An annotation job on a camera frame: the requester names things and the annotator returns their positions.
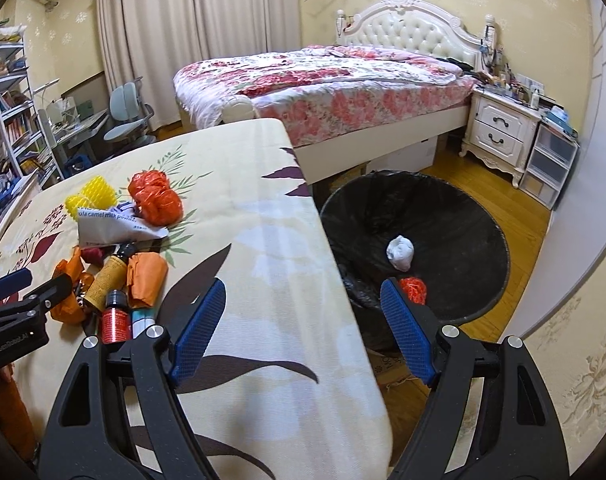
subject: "blue gripper pad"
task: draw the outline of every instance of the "blue gripper pad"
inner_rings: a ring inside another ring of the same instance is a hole
[[[381,307],[407,367],[424,384],[431,384],[436,370],[432,366],[430,342],[405,304],[405,299],[389,280],[381,285]]]
[[[32,272],[30,269],[19,269],[0,278],[0,300],[9,298],[15,292],[32,285]]]
[[[174,346],[174,366],[169,378],[175,386],[194,375],[223,310],[225,285],[221,280],[216,280]]]

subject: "floral wallpaper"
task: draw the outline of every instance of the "floral wallpaper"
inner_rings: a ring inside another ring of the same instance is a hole
[[[94,0],[57,0],[52,12],[35,0],[7,0],[0,20],[27,25],[24,41],[32,88],[53,79],[59,83],[44,92],[44,101],[103,71]]]
[[[600,0],[592,3],[595,139],[606,135],[606,8]],[[554,401],[573,472],[606,432],[606,256],[526,344]]]
[[[301,0],[306,44],[331,44],[336,10],[355,14],[378,0]],[[576,129],[582,127],[592,76],[589,0],[425,0],[459,16],[479,36],[493,14],[512,70],[545,84],[564,105]]]
[[[48,18],[59,88],[66,91],[103,71],[96,0],[58,0]]]
[[[16,0],[14,8],[14,24],[27,25],[24,35],[26,57],[28,64],[28,77],[32,89],[38,88],[59,77],[55,70],[52,48],[47,40],[48,13],[45,7],[34,0]],[[37,98],[36,105],[41,107],[48,102],[58,99],[61,95],[61,86],[56,84],[46,89],[41,95],[43,102]]]

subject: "trash can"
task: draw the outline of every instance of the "trash can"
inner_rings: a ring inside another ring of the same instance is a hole
[[[381,283],[415,276],[442,322],[483,316],[502,297],[510,256],[502,229],[476,200],[444,180],[406,171],[376,171],[336,190],[321,221],[366,348],[396,351],[381,311]],[[388,261],[399,235],[414,244],[409,272]]]

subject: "pink floral comforter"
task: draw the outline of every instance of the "pink floral comforter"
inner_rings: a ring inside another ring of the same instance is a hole
[[[459,105],[476,83],[461,74],[401,50],[312,46],[194,63],[174,88],[198,129],[218,124],[227,102],[244,95],[299,147]]]

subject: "mattress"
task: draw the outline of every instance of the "mattress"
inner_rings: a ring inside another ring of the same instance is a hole
[[[193,301],[198,283],[215,275],[227,290],[206,356],[177,392],[220,478],[384,479],[392,446],[385,405],[278,121],[174,137],[46,189],[1,238],[0,276],[27,267],[34,285],[48,280],[78,244],[65,197],[99,174],[123,192],[141,168],[166,172],[183,198],[185,217],[161,247],[169,263],[161,298]],[[161,313],[174,305],[159,303]],[[14,366],[39,434],[85,336],[53,319],[46,330],[50,342]],[[126,402],[139,456],[158,470],[131,388]]]
[[[298,148],[464,104],[476,80],[461,74],[400,50],[314,46],[195,63],[174,87],[198,129],[276,118]]]

